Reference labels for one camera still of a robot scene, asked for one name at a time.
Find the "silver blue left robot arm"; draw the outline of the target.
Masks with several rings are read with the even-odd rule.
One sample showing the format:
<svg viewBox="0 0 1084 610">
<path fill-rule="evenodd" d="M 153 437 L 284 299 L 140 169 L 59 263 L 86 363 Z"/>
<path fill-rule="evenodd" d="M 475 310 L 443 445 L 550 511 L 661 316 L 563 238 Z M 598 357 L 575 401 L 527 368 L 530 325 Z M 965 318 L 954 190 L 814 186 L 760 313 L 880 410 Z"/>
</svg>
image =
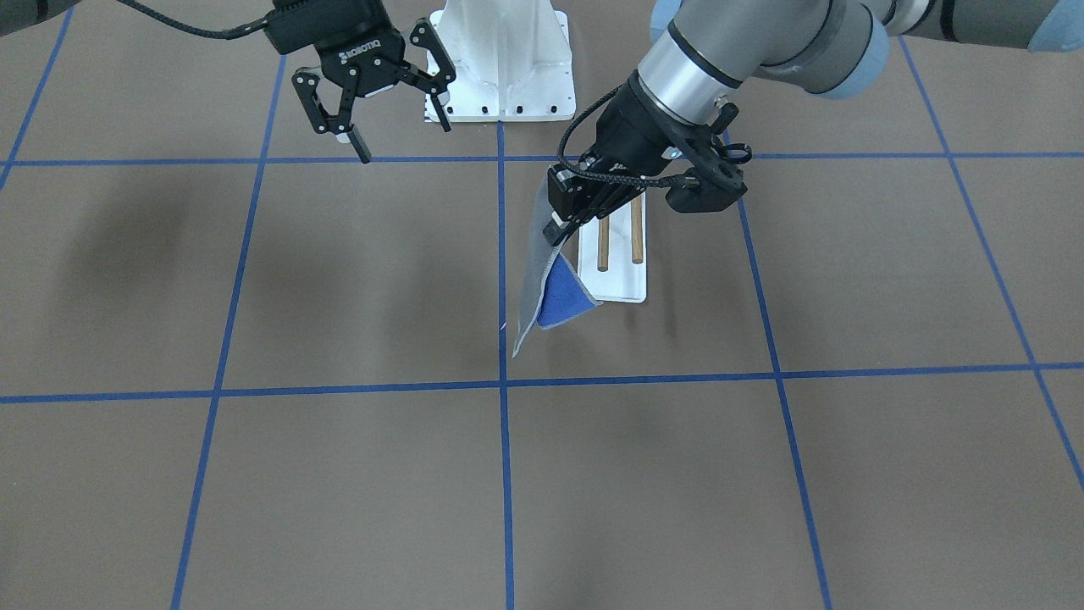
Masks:
<svg viewBox="0 0 1084 610">
<path fill-rule="evenodd" d="M 879 76 L 892 37 L 1071 52 L 1080 1 L 659 1 L 650 50 L 601 112 L 589 150 L 559 142 L 539 233 L 559 247 L 648 189 L 681 215 L 724 211 L 746 193 L 744 144 L 723 144 L 734 94 L 761 78 L 848 99 Z"/>
</svg>

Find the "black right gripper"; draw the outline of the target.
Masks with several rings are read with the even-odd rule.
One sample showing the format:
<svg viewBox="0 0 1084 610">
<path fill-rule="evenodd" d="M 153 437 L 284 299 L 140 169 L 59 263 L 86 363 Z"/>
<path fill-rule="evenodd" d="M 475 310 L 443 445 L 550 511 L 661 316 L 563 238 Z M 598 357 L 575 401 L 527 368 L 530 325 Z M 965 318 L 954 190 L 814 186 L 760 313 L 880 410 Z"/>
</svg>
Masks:
<svg viewBox="0 0 1084 610">
<path fill-rule="evenodd" d="M 360 163 L 371 163 L 373 155 L 353 124 L 354 100 L 396 85 L 393 76 L 376 66 L 376 59 L 395 65 L 404 57 L 402 35 L 382 1 L 275 1 L 266 20 L 264 34 L 279 54 L 313 47 L 323 77 L 341 86 L 338 112 L 330 114 L 318 96 L 321 77 L 313 67 L 299 67 L 291 76 L 312 130 L 350 144 Z M 434 59 L 437 72 L 422 72 L 417 65 L 406 63 L 399 70 L 399 81 L 427 94 L 438 124 L 450 132 L 442 96 L 456 80 L 456 66 L 430 20 L 417 20 L 409 42 Z"/>
</svg>

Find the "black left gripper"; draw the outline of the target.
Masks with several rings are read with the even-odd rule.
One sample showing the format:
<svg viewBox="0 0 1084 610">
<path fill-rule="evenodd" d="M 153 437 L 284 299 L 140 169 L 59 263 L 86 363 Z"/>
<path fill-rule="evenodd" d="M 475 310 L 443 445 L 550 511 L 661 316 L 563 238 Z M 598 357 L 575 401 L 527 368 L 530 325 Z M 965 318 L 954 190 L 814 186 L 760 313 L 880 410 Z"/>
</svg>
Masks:
<svg viewBox="0 0 1084 610">
<path fill-rule="evenodd" d="M 580 158 L 569 158 L 568 140 L 597 109 L 594 143 Z M 667 194 L 675 178 L 691 169 L 692 163 L 666 139 L 666 121 L 707 126 L 720 140 L 721 109 L 715 99 L 708 101 L 705 121 L 681 119 L 638 72 L 575 119 L 558 143 L 557 163 L 547 169 L 549 198 L 542 204 L 550 215 L 542 236 L 549 246 L 562 246 L 581 228 L 606 219 L 647 189 Z"/>
</svg>

